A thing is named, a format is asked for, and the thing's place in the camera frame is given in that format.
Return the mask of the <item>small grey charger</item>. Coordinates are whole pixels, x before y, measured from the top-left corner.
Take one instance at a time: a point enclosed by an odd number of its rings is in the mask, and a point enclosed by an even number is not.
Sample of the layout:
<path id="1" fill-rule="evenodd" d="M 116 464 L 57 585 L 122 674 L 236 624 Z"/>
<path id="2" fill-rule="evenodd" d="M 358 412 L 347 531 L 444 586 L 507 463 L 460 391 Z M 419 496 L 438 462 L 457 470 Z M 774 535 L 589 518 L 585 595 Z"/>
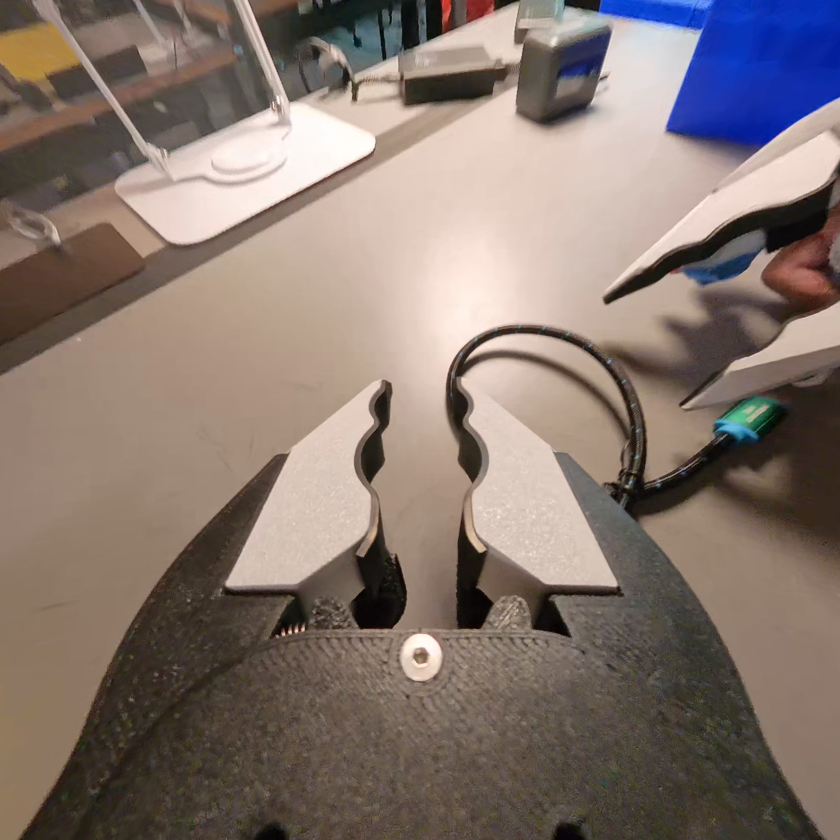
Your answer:
<path id="1" fill-rule="evenodd" d="M 519 1 L 513 41 L 523 43 L 532 31 L 552 28 L 562 21 L 565 1 Z"/>

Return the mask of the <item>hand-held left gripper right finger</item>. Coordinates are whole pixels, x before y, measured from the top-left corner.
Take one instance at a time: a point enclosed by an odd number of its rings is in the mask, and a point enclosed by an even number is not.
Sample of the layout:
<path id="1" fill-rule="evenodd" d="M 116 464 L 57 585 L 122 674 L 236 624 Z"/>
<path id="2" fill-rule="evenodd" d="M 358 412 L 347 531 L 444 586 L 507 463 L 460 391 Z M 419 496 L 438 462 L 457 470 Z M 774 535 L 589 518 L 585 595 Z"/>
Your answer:
<path id="1" fill-rule="evenodd" d="M 469 479 L 458 534 L 458 625 L 513 595 L 536 620 L 555 595 L 618 596 L 553 448 L 488 394 L 455 380 L 458 463 Z"/>

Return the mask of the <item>black power adapter brick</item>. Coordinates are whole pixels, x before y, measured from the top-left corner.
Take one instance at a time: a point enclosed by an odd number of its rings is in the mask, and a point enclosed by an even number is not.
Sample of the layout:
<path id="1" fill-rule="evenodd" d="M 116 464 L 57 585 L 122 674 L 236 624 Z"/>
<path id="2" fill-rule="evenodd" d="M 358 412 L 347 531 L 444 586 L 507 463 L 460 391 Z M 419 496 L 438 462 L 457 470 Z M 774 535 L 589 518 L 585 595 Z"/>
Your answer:
<path id="1" fill-rule="evenodd" d="M 353 102 L 359 100 L 362 88 L 392 86 L 403 105 L 411 107 L 490 96 L 497 84 L 519 72 L 521 62 L 493 58 L 481 46 L 415 48 L 399 55 L 394 72 L 359 74 L 339 47 L 312 37 L 299 48 L 297 64 L 306 92 L 311 91 L 306 68 L 316 64 L 324 77 L 333 70 L 339 73 L 328 89 L 349 90 Z"/>

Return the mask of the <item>dark brown desk pad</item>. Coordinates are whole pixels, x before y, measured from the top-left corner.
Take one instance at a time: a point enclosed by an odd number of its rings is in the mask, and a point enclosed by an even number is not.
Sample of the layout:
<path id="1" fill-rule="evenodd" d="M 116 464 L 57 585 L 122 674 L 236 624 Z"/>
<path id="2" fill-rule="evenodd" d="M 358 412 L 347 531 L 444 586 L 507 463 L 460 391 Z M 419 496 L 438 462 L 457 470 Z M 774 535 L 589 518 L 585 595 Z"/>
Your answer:
<path id="1" fill-rule="evenodd" d="M 1 344 L 10 343 L 139 274 L 145 258 L 98 224 L 1 270 Z"/>

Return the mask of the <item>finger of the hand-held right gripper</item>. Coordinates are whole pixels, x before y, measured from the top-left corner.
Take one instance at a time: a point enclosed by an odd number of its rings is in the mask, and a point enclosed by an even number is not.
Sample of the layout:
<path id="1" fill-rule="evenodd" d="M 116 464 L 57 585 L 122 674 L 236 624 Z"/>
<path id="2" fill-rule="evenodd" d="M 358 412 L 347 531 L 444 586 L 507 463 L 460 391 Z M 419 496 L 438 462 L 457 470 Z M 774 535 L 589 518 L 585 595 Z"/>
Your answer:
<path id="1" fill-rule="evenodd" d="M 686 411 L 737 403 L 839 366 L 839 304 L 793 318 L 761 350 L 731 362 L 682 402 Z"/>
<path id="2" fill-rule="evenodd" d="M 784 246 L 783 233 L 826 214 L 838 178 L 839 100 L 772 139 L 651 245 L 604 293 L 611 303 L 672 271 Z"/>

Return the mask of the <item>blue storage bin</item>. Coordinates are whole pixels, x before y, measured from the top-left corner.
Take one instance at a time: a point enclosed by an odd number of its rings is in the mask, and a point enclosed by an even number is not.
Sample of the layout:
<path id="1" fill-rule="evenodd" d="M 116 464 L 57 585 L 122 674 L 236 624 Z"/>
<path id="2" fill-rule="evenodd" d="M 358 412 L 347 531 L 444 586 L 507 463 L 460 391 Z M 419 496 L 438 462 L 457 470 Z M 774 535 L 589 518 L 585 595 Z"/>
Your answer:
<path id="1" fill-rule="evenodd" d="M 761 146 L 839 95 L 838 1 L 606 1 L 700 31 L 666 129 Z"/>

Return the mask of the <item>braided hdmi cable green plugs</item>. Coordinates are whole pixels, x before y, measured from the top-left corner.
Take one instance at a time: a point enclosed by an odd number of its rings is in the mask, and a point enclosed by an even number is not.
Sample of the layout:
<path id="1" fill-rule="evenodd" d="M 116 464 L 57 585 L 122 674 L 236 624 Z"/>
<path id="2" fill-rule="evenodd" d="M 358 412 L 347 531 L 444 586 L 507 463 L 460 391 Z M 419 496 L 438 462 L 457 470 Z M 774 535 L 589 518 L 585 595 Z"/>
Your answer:
<path id="1" fill-rule="evenodd" d="M 628 431 L 616 478 L 603 488 L 621 508 L 631 510 L 635 503 L 677 490 L 736 448 L 756 445 L 767 438 L 784 420 L 786 407 L 762 395 L 751 396 L 731 406 L 713 425 L 711 441 L 682 465 L 662 476 L 647 480 L 648 432 L 642 403 L 628 374 L 613 354 L 577 332 L 539 324 L 507 324 L 477 334 L 452 360 L 446 375 L 446 409 L 451 427 L 465 430 L 466 409 L 459 403 L 458 382 L 469 366 L 469 357 L 489 341 L 511 335 L 535 335 L 574 346 L 592 357 L 608 373 L 624 404 Z"/>

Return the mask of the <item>person's right hand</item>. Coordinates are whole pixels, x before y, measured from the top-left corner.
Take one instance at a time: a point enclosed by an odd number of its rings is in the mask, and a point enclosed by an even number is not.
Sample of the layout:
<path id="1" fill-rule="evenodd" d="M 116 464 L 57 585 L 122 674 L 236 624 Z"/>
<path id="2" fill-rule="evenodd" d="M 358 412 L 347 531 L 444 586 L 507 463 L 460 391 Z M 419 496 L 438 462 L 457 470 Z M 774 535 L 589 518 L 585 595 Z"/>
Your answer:
<path id="1" fill-rule="evenodd" d="M 824 308 L 838 301 L 830 279 L 830 254 L 838 237 L 838 208 L 815 234 L 779 250 L 761 274 L 762 283 L 802 311 Z"/>

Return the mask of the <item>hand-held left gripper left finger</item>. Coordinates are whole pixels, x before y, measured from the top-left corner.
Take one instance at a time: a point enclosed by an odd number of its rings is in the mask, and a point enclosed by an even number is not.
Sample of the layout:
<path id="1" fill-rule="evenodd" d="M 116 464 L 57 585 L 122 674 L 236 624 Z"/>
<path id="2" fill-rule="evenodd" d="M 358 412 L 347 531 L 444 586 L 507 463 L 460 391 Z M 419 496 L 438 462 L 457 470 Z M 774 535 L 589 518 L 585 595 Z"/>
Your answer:
<path id="1" fill-rule="evenodd" d="M 375 380 L 287 452 L 225 582 L 236 595 L 366 607 L 395 575 L 372 486 L 385 462 L 392 385 Z"/>

